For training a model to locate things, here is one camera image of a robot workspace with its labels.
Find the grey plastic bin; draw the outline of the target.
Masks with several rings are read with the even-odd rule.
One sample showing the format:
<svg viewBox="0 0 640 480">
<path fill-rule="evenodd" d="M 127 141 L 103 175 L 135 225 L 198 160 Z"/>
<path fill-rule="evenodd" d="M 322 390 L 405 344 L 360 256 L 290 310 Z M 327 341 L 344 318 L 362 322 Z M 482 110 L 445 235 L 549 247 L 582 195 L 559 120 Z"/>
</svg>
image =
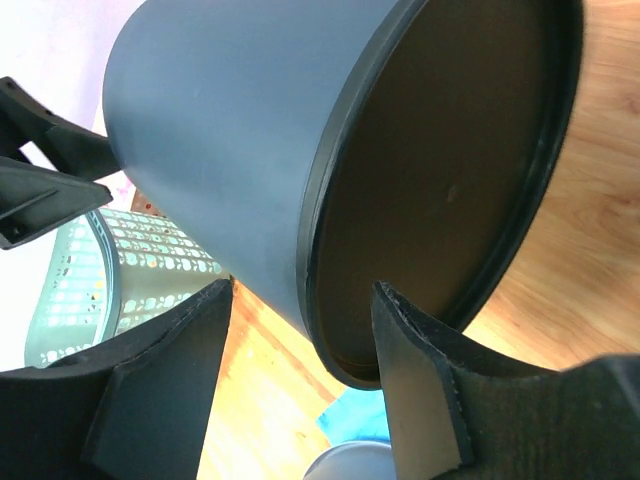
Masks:
<svg viewBox="0 0 640 480">
<path fill-rule="evenodd" d="M 396 480 L 392 448 L 370 440 L 332 446 L 311 463 L 303 480 Z"/>
</svg>

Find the dark blue plastic bin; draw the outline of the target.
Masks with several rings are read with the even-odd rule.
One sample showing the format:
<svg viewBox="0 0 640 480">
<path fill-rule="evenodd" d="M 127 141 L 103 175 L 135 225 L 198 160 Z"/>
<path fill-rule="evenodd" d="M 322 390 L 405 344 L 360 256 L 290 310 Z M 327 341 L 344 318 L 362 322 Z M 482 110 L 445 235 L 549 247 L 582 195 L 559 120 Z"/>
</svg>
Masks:
<svg viewBox="0 0 640 480">
<path fill-rule="evenodd" d="M 135 186 L 314 346 L 380 385 L 373 286 L 465 329 L 549 186 L 580 1 L 146 1 L 111 51 Z"/>
</svg>

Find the teal plastic basket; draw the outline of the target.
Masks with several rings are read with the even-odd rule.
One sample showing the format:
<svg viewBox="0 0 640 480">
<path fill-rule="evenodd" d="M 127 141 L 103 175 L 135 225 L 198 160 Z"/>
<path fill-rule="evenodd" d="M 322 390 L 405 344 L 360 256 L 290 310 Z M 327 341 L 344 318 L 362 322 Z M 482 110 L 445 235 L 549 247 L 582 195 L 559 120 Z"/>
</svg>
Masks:
<svg viewBox="0 0 640 480">
<path fill-rule="evenodd" d="M 45 368 L 229 276 L 166 218 L 107 208 L 88 212 L 56 231 L 24 362 Z"/>
</svg>

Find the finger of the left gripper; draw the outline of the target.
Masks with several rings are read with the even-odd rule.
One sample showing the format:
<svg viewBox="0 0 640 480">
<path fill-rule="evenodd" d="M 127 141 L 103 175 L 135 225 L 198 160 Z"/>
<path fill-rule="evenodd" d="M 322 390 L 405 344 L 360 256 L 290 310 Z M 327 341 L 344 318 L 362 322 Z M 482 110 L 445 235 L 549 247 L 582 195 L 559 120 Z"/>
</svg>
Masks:
<svg viewBox="0 0 640 480">
<path fill-rule="evenodd" d="M 64 174 L 95 181 L 120 170 L 108 139 L 40 104 L 11 77 L 1 79 L 1 155 L 28 161 L 21 148 L 33 143 Z"/>
<path fill-rule="evenodd" d="M 107 187 L 1 159 L 1 248 L 11 250 L 112 200 Z"/>
</svg>

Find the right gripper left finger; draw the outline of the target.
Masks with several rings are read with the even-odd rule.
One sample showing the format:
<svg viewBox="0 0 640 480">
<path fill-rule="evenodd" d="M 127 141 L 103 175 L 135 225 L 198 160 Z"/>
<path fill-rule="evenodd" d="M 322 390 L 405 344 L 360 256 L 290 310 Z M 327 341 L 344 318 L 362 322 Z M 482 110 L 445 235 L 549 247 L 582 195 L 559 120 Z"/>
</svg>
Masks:
<svg viewBox="0 0 640 480">
<path fill-rule="evenodd" d="M 46 368 L 1 376 L 5 479 L 193 479 L 227 338 L 233 285 Z"/>
</svg>

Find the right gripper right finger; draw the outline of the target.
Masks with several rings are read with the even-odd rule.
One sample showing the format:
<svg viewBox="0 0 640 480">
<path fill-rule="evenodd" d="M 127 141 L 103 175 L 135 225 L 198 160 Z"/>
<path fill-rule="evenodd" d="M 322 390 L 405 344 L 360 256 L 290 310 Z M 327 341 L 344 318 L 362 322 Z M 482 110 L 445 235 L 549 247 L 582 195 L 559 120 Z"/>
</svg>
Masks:
<svg viewBox="0 0 640 480">
<path fill-rule="evenodd" d="M 400 479 L 635 479 L 639 358 L 552 371 L 485 347 L 390 285 L 371 304 Z"/>
</svg>

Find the blue patterned cloth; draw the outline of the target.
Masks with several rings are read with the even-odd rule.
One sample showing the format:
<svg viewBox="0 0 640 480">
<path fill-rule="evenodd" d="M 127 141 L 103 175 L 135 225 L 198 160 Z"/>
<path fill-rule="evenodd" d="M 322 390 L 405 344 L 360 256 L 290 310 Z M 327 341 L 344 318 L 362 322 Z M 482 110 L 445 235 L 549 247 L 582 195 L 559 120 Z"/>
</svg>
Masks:
<svg viewBox="0 0 640 480">
<path fill-rule="evenodd" d="M 316 420 L 331 446 L 351 441 L 390 443 L 382 390 L 347 388 Z"/>
</svg>

